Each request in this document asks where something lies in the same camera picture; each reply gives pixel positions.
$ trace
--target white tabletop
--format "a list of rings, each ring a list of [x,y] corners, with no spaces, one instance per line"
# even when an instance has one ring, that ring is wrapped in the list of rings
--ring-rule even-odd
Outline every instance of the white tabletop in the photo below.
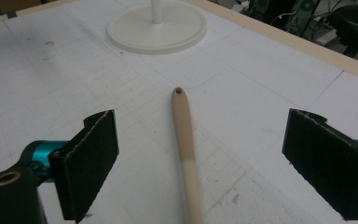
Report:
[[[185,223],[171,93],[185,89],[207,223],[346,223],[282,154],[289,108],[358,138],[358,77],[203,9],[205,38],[161,56],[106,24],[147,0],[78,0],[0,22],[0,171],[34,140],[68,140],[115,109],[120,154],[82,223]],[[62,220],[53,184],[39,193]]]

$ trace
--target scuff mark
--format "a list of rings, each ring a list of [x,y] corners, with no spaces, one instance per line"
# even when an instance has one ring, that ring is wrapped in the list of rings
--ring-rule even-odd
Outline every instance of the scuff mark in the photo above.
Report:
[[[46,46],[53,46],[54,45],[54,41],[48,41],[45,43]]]
[[[237,195],[235,195],[234,196],[234,198],[232,199],[232,203],[234,203],[235,205],[237,205],[238,204],[238,199],[240,198],[240,194],[237,194]]]

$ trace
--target brush handle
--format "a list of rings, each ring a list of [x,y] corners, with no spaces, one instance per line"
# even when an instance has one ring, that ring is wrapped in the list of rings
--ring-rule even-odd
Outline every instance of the brush handle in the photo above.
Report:
[[[190,224],[203,224],[200,182],[194,156],[190,107],[185,91],[177,87],[172,92],[172,116],[185,182],[187,212]]]

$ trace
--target white stand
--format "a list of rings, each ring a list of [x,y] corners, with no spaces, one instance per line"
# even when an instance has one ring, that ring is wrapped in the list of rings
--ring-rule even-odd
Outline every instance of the white stand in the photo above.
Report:
[[[188,49],[206,33],[206,20],[195,8],[183,3],[131,7],[107,25],[113,43],[138,54],[167,54]]]

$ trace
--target black cable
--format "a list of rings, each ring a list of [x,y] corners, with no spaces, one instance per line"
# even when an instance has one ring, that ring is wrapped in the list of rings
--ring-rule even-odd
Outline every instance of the black cable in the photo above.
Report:
[[[315,39],[315,35],[321,30],[321,28],[323,28],[322,31],[330,30],[324,23],[322,23],[320,21],[310,21],[309,28],[312,31],[310,38],[309,38],[309,41],[311,41],[311,42],[313,42],[313,40]]]
[[[339,0],[334,6],[333,8],[329,11],[328,15],[327,15],[327,18],[325,19],[326,23],[329,23],[330,22],[330,17],[331,17],[331,14],[333,13],[334,9],[338,6],[339,3],[341,3],[342,0]]]
[[[312,20],[315,20],[316,18],[319,18],[319,17],[320,17],[320,18],[323,18],[323,17],[327,16],[328,13],[329,13],[329,12],[325,12],[325,13],[322,13],[322,14],[320,14],[320,15],[312,15],[311,19],[312,19]]]

